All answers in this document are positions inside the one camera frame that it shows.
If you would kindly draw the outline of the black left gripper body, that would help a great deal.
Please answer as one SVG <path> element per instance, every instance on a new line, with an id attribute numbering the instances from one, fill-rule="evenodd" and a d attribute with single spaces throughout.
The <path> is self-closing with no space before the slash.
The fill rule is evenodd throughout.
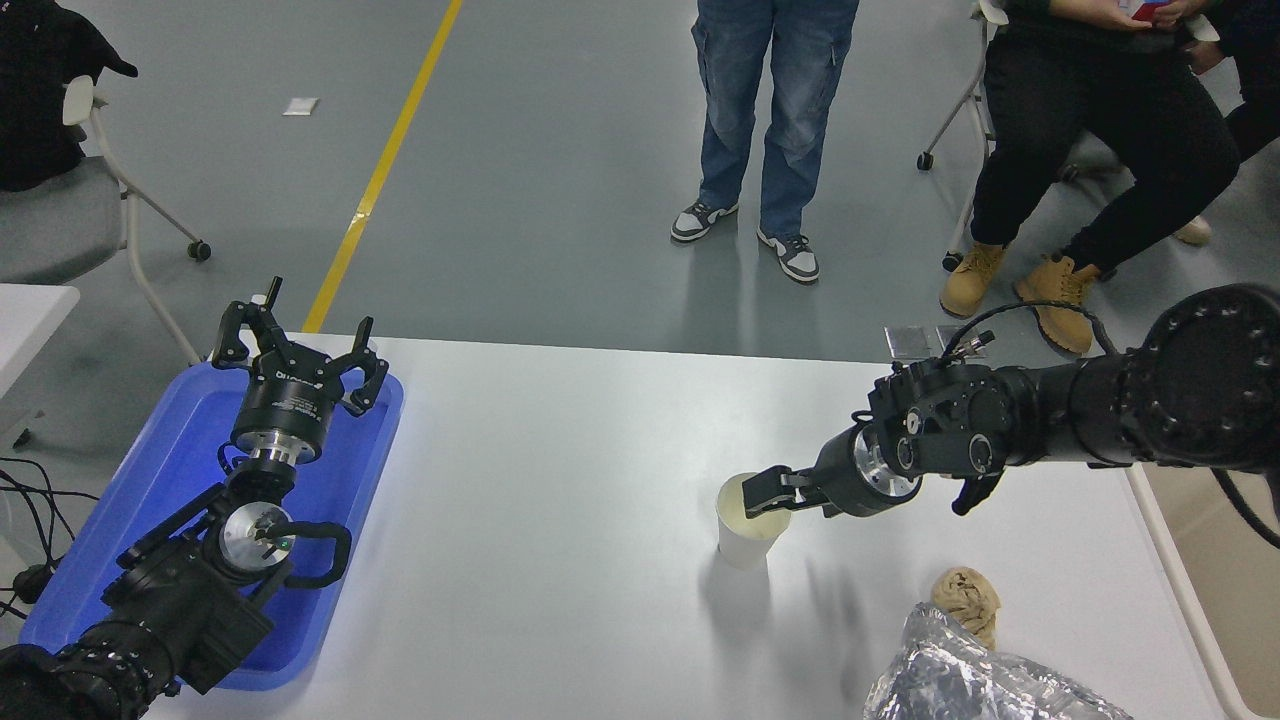
<path id="1" fill-rule="evenodd" d="M 250 365 L 250 386 L 230 433 L 246 454 L 285 446 L 292 457 L 319 457 L 337 402 L 344 393 L 332 356 L 292 346 L 260 354 Z"/>

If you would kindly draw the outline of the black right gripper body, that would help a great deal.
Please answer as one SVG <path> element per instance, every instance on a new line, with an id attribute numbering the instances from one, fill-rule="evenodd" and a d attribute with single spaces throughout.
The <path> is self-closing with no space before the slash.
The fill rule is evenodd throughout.
<path id="1" fill-rule="evenodd" d="M 810 478 L 840 512 L 868 518 L 893 506 L 893 473 L 869 425 L 855 425 L 820 448 Z"/>

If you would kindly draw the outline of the seated person's right hand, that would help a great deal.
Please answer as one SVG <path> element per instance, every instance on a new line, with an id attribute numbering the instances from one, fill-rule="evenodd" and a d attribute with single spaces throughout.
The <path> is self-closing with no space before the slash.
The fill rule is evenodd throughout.
<path id="1" fill-rule="evenodd" d="M 1128 15 L 1117 1 L 1052 0 L 1048 3 L 1048 14 L 1106 31 L 1137 32 L 1152 28 L 1149 20 L 1135 20 Z"/>

